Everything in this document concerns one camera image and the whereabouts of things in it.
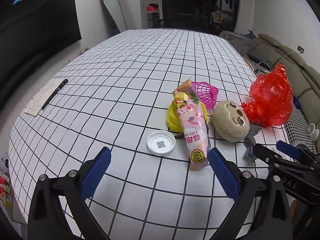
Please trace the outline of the pink snack wrapper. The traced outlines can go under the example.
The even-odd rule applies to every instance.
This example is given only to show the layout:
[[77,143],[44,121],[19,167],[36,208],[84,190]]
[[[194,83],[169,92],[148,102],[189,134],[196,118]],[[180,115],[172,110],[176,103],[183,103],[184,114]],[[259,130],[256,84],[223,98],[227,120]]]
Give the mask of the pink snack wrapper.
[[187,79],[173,92],[175,113],[183,129],[184,139],[189,151],[190,169],[200,170],[208,165],[209,146],[207,122],[201,102]]

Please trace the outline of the yellow plastic lid box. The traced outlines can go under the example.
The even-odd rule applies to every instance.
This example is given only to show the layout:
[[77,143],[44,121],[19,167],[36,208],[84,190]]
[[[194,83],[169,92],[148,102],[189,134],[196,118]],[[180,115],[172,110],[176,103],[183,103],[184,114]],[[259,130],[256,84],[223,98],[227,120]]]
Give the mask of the yellow plastic lid box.
[[171,131],[191,136],[207,133],[207,110],[204,104],[197,100],[175,98],[166,117],[167,126]]

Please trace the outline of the round white foil lid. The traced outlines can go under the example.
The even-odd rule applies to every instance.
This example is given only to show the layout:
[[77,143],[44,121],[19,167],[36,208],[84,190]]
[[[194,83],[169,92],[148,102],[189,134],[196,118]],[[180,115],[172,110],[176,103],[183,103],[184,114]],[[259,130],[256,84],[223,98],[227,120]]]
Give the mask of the round white foil lid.
[[161,130],[151,133],[146,144],[152,154],[165,157],[175,148],[176,139],[170,132]]

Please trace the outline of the white small fan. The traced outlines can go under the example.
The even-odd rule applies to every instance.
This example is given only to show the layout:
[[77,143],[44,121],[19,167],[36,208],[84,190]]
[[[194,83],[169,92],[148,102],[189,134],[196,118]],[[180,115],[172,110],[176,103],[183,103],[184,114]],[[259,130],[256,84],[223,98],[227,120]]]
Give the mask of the white small fan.
[[313,142],[319,137],[319,129],[316,128],[316,125],[311,123],[306,129],[307,135],[311,138]]

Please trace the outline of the red plastic bag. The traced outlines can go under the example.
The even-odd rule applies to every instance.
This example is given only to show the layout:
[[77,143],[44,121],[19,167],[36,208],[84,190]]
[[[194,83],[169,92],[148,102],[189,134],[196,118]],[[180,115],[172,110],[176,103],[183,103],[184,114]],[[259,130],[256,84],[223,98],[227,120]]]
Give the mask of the red plastic bag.
[[281,126],[293,110],[293,90],[284,64],[280,63],[268,74],[261,74],[251,84],[252,102],[241,105],[250,123],[263,127]]

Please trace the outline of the green grey sofa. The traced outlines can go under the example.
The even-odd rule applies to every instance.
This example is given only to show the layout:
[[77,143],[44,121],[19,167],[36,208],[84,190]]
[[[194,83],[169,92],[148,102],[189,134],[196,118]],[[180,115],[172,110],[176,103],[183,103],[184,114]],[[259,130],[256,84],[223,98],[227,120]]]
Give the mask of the green grey sofa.
[[264,62],[270,67],[284,64],[293,94],[298,98],[307,123],[313,123],[319,129],[319,72],[308,66],[293,49],[266,34],[250,40],[247,53],[253,61]]

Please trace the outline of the pink shuttlecock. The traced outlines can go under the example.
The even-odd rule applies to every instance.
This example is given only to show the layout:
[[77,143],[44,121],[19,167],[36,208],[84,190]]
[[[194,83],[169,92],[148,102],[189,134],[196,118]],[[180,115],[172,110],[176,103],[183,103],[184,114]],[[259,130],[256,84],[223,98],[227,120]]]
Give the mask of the pink shuttlecock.
[[191,82],[194,92],[208,110],[214,109],[219,90],[207,82]]

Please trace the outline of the grid pattern tablecloth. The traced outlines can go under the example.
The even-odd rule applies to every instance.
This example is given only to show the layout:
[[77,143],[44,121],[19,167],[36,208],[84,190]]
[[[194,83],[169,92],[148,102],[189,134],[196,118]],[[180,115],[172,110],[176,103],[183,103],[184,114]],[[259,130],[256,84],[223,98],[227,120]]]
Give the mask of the grid pattern tablecloth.
[[164,157],[149,135],[167,129],[172,91],[187,79],[218,100],[249,101],[255,75],[225,40],[186,30],[129,30],[90,49],[55,77],[67,85],[10,133],[10,175],[28,218],[42,174],[64,176],[103,148],[111,164],[86,203],[111,239],[209,239],[233,205],[210,167],[192,171],[185,141]]

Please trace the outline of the white paper note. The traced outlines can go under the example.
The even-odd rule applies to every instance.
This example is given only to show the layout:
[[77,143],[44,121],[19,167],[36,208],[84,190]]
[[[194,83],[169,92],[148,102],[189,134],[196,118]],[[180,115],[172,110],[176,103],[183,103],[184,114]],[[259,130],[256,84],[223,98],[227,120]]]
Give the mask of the white paper note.
[[29,101],[26,105],[24,112],[26,114],[37,116],[40,112],[42,105],[46,102],[52,92],[65,78],[53,78],[48,81]]

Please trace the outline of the black pen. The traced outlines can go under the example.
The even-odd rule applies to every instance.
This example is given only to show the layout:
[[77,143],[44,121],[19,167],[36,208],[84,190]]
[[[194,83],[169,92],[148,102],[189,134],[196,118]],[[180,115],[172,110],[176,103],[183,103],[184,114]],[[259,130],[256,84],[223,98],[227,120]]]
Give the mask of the black pen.
[[67,79],[64,79],[58,87],[52,92],[52,94],[49,96],[49,98],[46,100],[46,102],[42,105],[41,109],[44,110],[47,105],[50,103],[50,101],[56,96],[56,94],[63,89],[63,87],[68,83]]

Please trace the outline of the red item on desk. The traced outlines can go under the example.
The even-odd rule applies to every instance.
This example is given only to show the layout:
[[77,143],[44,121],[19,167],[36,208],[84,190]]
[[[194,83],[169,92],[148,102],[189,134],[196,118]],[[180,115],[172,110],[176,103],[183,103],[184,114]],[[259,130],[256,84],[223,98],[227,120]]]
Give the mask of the red item on desk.
[[159,6],[155,3],[151,3],[147,6],[147,13],[157,13],[159,12]]

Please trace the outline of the black television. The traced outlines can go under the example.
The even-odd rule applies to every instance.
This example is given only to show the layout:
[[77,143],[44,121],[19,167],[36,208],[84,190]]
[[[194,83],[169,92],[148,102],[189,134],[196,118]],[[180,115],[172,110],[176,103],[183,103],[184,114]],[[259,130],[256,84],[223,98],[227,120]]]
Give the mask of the black television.
[[1,106],[37,68],[80,40],[75,0],[1,0]]

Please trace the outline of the leaning mirror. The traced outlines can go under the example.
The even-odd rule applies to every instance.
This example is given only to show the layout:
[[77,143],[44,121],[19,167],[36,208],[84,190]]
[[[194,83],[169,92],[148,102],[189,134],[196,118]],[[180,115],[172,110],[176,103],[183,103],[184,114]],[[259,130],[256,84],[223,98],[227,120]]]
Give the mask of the leaning mirror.
[[127,25],[119,0],[102,0],[102,2],[106,8],[106,16],[110,23],[112,33],[117,35],[127,31]]

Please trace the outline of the wall socket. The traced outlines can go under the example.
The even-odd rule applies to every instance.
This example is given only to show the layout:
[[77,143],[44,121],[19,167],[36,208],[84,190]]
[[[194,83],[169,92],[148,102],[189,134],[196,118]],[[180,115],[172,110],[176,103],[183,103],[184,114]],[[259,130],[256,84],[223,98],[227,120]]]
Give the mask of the wall socket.
[[302,48],[301,46],[298,46],[298,47],[297,47],[297,50],[298,50],[301,54],[304,53],[304,48]]

